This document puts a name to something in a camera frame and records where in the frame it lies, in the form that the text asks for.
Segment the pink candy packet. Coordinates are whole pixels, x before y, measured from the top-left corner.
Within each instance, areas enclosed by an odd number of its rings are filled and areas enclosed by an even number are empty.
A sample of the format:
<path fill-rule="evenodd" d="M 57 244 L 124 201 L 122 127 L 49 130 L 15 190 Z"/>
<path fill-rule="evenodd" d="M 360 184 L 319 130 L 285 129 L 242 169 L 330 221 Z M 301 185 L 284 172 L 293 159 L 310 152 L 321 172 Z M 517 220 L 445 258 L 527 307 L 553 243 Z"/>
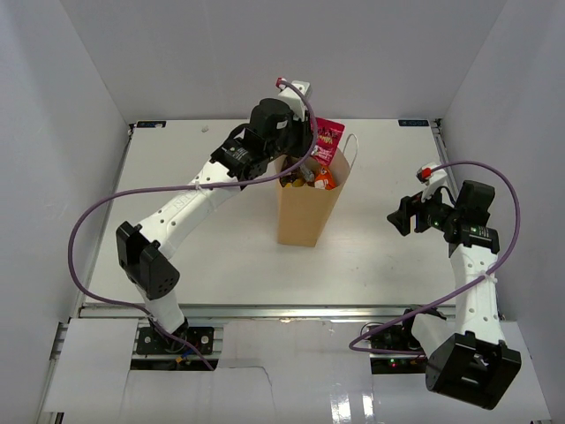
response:
<path fill-rule="evenodd" d="M 317 140 L 311 157 L 322 166 L 329 166 L 343 136 L 345 125 L 333 120 L 317 117 Z"/>

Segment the yellow M&M's packet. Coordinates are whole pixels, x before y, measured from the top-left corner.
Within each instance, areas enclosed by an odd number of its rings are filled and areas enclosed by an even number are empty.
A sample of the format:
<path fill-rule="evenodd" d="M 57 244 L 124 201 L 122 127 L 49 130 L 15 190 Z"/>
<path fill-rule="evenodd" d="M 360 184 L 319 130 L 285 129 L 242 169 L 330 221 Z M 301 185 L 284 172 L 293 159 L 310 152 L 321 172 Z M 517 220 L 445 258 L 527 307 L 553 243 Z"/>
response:
<path fill-rule="evenodd" d="M 306 184 L 306 181 L 301 177 L 290 176 L 281 180 L 282 187 L 300 187 Z"/>

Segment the orange white snack bag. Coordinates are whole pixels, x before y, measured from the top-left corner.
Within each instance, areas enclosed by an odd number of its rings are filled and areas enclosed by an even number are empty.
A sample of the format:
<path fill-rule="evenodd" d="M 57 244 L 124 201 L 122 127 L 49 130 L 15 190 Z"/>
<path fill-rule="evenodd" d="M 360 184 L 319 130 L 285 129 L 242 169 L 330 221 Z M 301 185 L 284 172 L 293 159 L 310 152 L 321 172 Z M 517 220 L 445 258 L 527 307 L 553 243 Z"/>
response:
<path fill-rule="evenodd" d="M 321 165 L 315 173 L 313 187 L 323 190 L 333 190 L 337 187 L 333 174 L 328 166 Z"/>

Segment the brown paper bag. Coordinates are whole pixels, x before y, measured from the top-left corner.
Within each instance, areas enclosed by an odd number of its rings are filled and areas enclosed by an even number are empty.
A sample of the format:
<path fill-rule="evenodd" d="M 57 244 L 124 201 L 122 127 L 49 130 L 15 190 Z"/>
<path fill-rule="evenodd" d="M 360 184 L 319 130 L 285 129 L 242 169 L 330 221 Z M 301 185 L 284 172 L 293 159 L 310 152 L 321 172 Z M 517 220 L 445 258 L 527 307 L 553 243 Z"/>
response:
<path fill-rule="evenodd" d="M 336 187 L 309 185 L 283 187 L 275 181 L 278 206 L 277 242 L 288 246 L 315 247 L 344 188 L 358 156 L 358 137 L 350 133 L 329 166 Z"/>

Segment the silver blue snack packet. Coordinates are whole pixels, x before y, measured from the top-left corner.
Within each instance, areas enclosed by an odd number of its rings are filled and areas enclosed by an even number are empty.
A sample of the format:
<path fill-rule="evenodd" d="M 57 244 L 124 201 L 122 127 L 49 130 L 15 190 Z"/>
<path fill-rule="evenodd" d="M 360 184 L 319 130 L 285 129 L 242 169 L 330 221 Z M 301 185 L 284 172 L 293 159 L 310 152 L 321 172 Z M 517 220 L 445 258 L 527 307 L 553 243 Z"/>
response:
<path fill-rule="evenodd" d="M 315 180 L 314 172 L 304 163 L 300 165 L 299 169 L 305 182 L 312 183 Z"/>

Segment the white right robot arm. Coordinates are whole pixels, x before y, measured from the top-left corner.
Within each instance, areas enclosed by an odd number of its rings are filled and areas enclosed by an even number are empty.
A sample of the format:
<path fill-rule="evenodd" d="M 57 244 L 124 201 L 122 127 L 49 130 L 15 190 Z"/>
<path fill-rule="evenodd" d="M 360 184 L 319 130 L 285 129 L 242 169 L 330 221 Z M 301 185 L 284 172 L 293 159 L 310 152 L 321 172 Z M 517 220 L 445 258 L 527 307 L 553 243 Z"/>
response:
<path fill-rule="evenodd" d="M 495 190 L 466 180 L 454 203 L 442 199 L 442 178 L 430 178 L 424 190 L 401 200 L 388 220 L 406 236 L 431 228 L 448 242 L 454 273 L 456 322 L 448 326 L 434 311 L 417 314 L 398 330 L 409 352 L 427 357 L 426 387 L 431 392 L 493 410 L 522 366 L 521 354 L 508 348 L 501 329 L 496 278 L 487 271 L 498 261 L 499 236 L 488 227 Z"/>

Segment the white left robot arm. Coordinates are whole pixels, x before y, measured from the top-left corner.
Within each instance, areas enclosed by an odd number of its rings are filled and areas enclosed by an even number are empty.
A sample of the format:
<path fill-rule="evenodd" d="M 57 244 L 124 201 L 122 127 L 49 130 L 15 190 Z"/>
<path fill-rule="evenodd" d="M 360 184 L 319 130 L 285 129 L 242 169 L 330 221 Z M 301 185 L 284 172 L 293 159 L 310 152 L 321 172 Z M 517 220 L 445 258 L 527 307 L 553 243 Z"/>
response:
<path fill-rule="evenodd" d="M 174 291 L 179 271 L 170 260 L 185 238 L 282 155 L 303 156 L 313 142 L 313 120 L 298 97 L 263 99 L 248 123 L 218 147 L 185 190 L 136 225 L 116 230 L 118 263 L 142 296 L 156 342 L 166 352 L 185 346 L 186 319 Z"/>

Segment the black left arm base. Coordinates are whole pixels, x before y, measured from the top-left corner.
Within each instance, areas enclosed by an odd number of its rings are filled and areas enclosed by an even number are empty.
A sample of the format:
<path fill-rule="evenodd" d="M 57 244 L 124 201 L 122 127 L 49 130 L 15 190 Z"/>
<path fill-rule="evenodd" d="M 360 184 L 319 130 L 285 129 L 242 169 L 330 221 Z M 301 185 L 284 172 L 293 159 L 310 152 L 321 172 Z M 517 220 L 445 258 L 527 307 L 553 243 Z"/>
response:
<path fill-rule="evenodd" d="M 213 327 L 189 327 L 176 334 L 176 337 L 188 341 L 197 350 L 208 355 L 213 352 L 215 329 Z M 152 326 L 140 327 L 134 352 L 138 355 L 193 355 L 192 349 L 170 337 L 164 337 Z"/>

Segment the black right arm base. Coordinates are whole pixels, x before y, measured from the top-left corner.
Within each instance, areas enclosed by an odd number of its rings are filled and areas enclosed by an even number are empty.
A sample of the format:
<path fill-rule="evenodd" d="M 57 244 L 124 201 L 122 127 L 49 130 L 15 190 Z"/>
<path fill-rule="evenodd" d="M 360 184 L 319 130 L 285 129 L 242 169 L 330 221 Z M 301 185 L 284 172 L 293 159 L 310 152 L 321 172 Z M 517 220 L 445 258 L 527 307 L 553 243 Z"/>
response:
<path fill-rule="evenodd" d="M 377 335 L 368 338 L 372 349 L 406 351 L 410 355 L 371 356 L 371 369 L 373 375 L 415 375 L 426 372 L 427 358 L 425 355 L 417 356 L 421 345 L 411 334 L 411 324 L 404 322 L 383 330 Z"/>

